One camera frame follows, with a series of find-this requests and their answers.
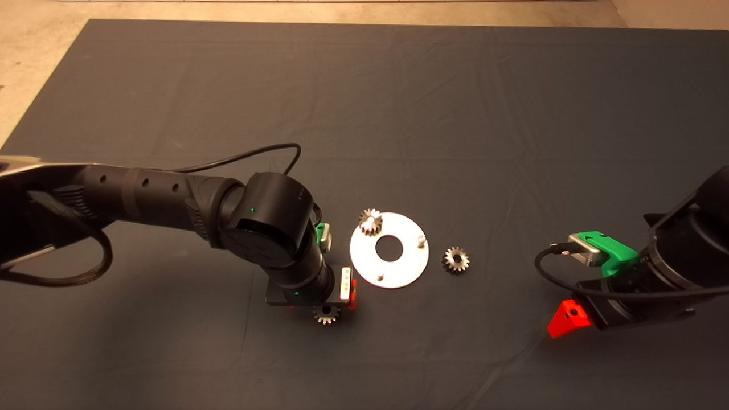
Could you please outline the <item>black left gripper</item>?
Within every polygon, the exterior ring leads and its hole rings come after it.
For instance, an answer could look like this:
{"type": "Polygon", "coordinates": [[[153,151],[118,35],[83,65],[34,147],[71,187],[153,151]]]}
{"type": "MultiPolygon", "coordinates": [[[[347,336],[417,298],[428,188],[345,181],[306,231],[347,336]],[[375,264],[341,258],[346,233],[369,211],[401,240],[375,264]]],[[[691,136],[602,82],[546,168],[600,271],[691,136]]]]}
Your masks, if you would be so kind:
{"type": "Polygon", "coordinates": [[[296,310],[299,306],[357,308],[356,270],[351,265],[325,265],[313,282],[298,289],[285,289],[268,280],[266,303],[271,306],[287,306],[296,310]]]}

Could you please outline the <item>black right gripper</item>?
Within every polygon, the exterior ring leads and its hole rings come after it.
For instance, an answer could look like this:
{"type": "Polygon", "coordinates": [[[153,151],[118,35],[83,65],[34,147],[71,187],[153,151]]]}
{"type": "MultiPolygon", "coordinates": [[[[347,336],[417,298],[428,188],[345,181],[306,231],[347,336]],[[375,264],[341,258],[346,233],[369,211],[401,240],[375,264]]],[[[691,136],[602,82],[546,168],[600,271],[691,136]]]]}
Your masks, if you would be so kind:
{"type": "MultiPolygon", "coordinates": [[[[581,290],[604,293],[658,293],[681,290],[667,280],[648,260],[630,263],[610,277],[575,284],[581,290]]],[[[561,338],[594,324],[599,330],[672,322],[692,317],[695,298],[671,300],[612,300],[575,294],[575,300],[560,302],[547,325],[550,338],[561,338]]]]}

